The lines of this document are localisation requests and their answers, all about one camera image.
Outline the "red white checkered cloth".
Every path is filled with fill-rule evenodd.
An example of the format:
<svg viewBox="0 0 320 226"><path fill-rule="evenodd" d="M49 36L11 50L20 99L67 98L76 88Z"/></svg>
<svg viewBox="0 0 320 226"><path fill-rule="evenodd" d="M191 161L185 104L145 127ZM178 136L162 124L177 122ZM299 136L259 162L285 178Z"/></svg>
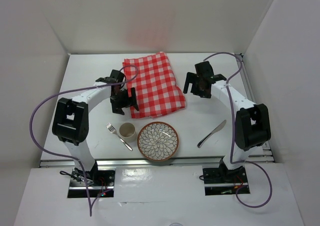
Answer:
<svg viewBox="0 0 320 226"><path fill-rule="evenodd" d="M128 90L135 89L139 108L137 111L131 107L133 119L165 116L186 107L166 53L124 59L122 65L126 67L124 74L128 80L136 74L136 69L139 71L138 76L126 84Z"/></svg>

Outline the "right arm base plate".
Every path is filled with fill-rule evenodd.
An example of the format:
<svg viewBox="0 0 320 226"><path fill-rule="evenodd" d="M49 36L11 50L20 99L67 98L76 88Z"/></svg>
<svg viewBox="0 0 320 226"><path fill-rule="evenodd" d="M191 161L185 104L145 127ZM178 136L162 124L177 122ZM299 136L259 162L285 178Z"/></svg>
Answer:
<svg viewBox="0 0 320 226"><path fill-rule="evenodd" d="M222 176L218 168L203 168L199 179L204 182L205 195L250 194L248 178L244 167L231 175Z"/></svg>

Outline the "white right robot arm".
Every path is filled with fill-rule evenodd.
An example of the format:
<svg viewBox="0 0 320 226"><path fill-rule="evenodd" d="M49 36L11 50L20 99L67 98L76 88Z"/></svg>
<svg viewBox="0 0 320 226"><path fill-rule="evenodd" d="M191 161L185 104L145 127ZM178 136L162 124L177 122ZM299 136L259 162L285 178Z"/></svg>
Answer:
<svg viewBox="0 0 320 226"><path fill-rule="evenodd" d="M271 138L269 111L265 104L256 104L238 92L221 74L214 74L208 61L195 64L194 88L201 97L219 99L231 110L231 148L221 159L218 176L231 181L253 153Z"/></svg>

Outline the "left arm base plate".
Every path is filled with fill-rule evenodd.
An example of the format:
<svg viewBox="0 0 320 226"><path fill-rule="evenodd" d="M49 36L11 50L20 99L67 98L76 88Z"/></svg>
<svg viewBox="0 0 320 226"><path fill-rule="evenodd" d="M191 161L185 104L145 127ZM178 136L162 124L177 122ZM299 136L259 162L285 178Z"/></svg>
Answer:
<svg viewBox="0 0 320 226"><path fill-rule="evenodd" d="M90 198L114 196L115 172L115 170L99 170L95 179L88 179ZM68 198L87 197L83 176L78 176L74 169L71 173L66 171L60 171L59 173L70 178Z"/></svg>

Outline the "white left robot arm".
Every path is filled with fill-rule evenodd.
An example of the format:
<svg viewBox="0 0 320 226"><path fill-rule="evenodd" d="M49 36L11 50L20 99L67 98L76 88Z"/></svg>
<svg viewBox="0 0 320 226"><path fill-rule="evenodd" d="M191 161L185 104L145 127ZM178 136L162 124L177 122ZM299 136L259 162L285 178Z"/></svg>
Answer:
<svg viewBox="0 0 320 226"><path fill-rule="evenodd" d="M106 99L110 99L115 114L124 115L123 108L128 107L139 110L136 89L123 88L125 77L121 71L112 70L109 77L98 78L90 89L57 102L52 132L69 150L76 175L87 185L94 185L99 179L98 165L87 143L90 111Z"/></svg>

